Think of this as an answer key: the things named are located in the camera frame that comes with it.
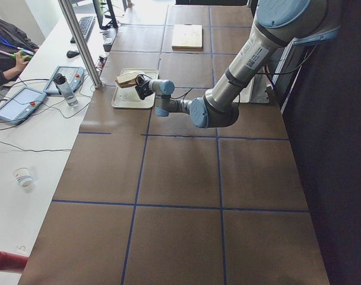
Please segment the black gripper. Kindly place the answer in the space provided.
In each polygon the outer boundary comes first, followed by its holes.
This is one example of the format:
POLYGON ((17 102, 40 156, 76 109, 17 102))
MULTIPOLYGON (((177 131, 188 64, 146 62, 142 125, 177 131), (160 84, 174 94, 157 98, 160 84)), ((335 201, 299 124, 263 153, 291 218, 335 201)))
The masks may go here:
POLYGON ((147 75, 144 75, 144 74, 139 74, 137 75, 136 79, 135 79, 135 82, 136 82, 136 86, 135 86, 135 89, 136 89, 136 92, 138 90, 151 90, 149 88, 149 83, 151 81, 151 78, 148 77, 147 75))

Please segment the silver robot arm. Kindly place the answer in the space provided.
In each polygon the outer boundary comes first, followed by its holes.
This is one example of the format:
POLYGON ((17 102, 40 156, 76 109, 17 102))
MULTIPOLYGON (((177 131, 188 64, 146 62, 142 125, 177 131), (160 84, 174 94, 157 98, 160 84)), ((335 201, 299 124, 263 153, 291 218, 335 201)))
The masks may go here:
POLYGON ((141 99, 156 95, 157 116, 186 113, 197 128, 231 126, 239 116, 234 99, 271 55, 289 43, 309 46, 335 38, 340 28, 341 8, 341 1, 258 1, 249 39, 203 97, 173 99, 172 81, 142 74, 135 79, 135 89, 141 99))

